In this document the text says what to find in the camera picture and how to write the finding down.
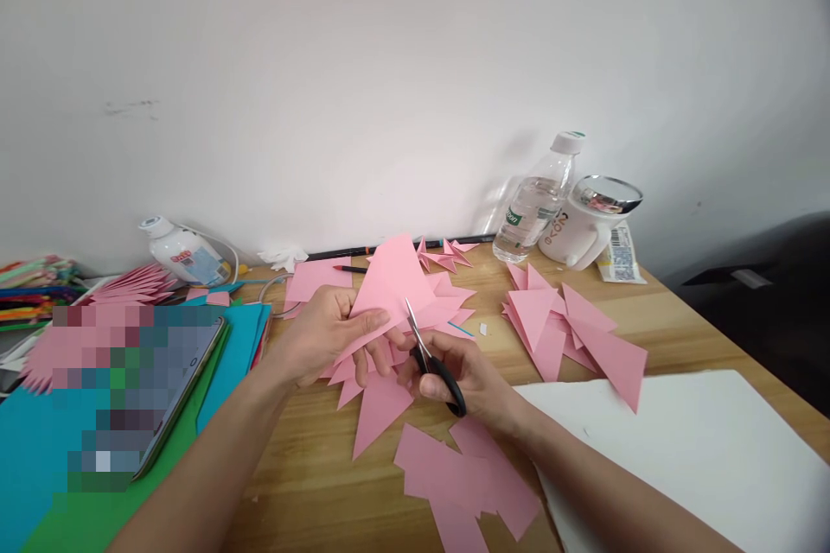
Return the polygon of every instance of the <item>hand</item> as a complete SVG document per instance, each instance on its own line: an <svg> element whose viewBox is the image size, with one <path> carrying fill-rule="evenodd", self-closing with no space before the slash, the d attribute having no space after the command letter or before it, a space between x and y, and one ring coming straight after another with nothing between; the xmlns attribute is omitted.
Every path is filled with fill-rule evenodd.
<svg viewBox="0 0 830 553"><path fill-rule="evenodd" d="M350 288L325 285L318 289L288 330L269 349L263 362L274 365L277 373L298 387L313 383L348 344L389 321L389 314L383 309L349 319L356 297L357 291ZM403 334L397 329L387 332L386 337L395 345L404 342ZM364 349L372 355L381 375L386 376L391 369L380 344L372 341L353 355L361 386L366 385L368 368Z"/></svg>
<svg viewBox="0 0 830 553"><path fill-rule="evenodd" d="M470 340L453 337L438 331L421 334L426 349L441 359L458 382L464 395L468 414L481 419L494 429L506 430L511 424L515 407L521 397L501 377L479 347ZM410 336L398 346L400 350L415 347L415 337ZM417 361L410 357L400 368L398 384L412 381L412 395L422 395L438 402L454 402L447 385L437 374L420 375Z"/></svg>

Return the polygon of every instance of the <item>white plastic bottle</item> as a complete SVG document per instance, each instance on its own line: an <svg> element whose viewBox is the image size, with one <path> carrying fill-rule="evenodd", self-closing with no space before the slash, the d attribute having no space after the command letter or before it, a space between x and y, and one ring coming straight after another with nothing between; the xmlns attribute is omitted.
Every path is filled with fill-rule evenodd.
<svg viewBox="0 0 830 553"><path fill-rule="evenodd" d="M560 132L551 152L542 158L519 185L501 229L493 240L493 254L503 262L522 261L556 216L576 177L576 155L585 134Z"/></svg>
<svg viewBox="0 0 830 553"><path fill-rule="evenodd" d="M153 216L138 226L150 237L156 261L184 282L216 287L231 275L231 265L198 233Z"/></svg>

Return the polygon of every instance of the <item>white bottle cap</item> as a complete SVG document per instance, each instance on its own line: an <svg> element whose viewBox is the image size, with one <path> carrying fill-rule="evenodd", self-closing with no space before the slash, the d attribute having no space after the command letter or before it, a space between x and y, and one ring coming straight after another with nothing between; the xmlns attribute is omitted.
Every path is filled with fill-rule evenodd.
<svg viewBox="0 0 830 553"><path fill-rule="evenodd" d="M168 233L173 231L176 226L163 216L153 216L147 220L142 220L141 225L139 225L138 228L150 236L150 239L157 239L166 236Z"/></svg>
<svg viewBox="0 0 830 553"><path fill-rule="evenodd" d="M553 139L551 151L575 156L582 151L582 143L584 143L584 140L585 134L582 132L560 132Z"/></svg>

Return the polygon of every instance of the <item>cable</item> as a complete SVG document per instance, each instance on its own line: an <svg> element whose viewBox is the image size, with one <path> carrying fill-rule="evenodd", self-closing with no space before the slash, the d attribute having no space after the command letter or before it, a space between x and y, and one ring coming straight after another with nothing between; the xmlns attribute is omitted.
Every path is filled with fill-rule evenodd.
<svg viewBox="0 0 830 553"><path fill-rule="evenodd" d="M231 253L233 253L233 261L234 261L234 262L236 262L236 267L233 269L233 280L231 281L231 284L233 284L233 283L236 283L236 282L237 282L237 280L239 279L239 254L237 254L237 252L236 252L236 249L235 249L235 248L233 248L233 247L232 247L232 246L231 246L228 242L226 242L225 240L223 240L223 239L219 239L219 238L215 238L214 236L212 236L212 235L208 235L208 234L206 234L205 232L201 232L201 231L199 231L198 229L196 229L196 228L194 228L194 227L192 227L192 226L179 225L178 223L173 223L173 224L174 224L174 225L176 225L176 226L180 226L182 229L189 229L189 230L190 230L190 231L192 231L193 233L198 233L199 235L204 236L204 237L205 237L205 238L207 238L207 239L212 239L214 242L219 242L221 245L223 245L223 246L225 246L226 248L230 249Z"/></svg>
<svg viewBox="0 0 830 553"><path fill-rule="evenodd" d="M275 277L273 277L271 281L269 281L268 283L266 283L265 285L262 286L262 289L259 291L259 298L257 298L257 302L259 302L260 304L262 303L263 299L265 298L265 292L274 283L281 283L282 282L281 279L287 279L288 277L291 277L291 276L292 276L291 274L286 272L283 275L276 275ZM291 311L293 311L294 309L296 309L299 306L300 306L300 303L298 302L296 305L294 305L293 307L291 307L287 311L283 311L281 314L271 314L271 317L283 318L284 316L288 315Z"/></svg>

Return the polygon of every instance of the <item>black scissors handle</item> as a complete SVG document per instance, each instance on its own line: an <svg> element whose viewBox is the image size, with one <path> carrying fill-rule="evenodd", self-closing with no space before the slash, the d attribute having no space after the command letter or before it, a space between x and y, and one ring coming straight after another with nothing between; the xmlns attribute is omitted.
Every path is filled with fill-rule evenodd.
<svg viewBox="0 0 830 553"><path fill-rule="evenodd" d="M447 408L450 409L450 412L456 417L463 417L466 415L467 404L464 402L464 395L458 387L458 382L456 382L456 379L453 378L450 370L447 369L444 362L440 359L436 359L435 357L430 357L429 360L425 360L424 355L421 353L421 349L418 346L415 346L412 350L410 350L409 354L417 360L418 369L420 369L422 374L435 373L440 376L444 381L444 384L447 385L452 398L456 401L455 404L447 402Z"/></svg>

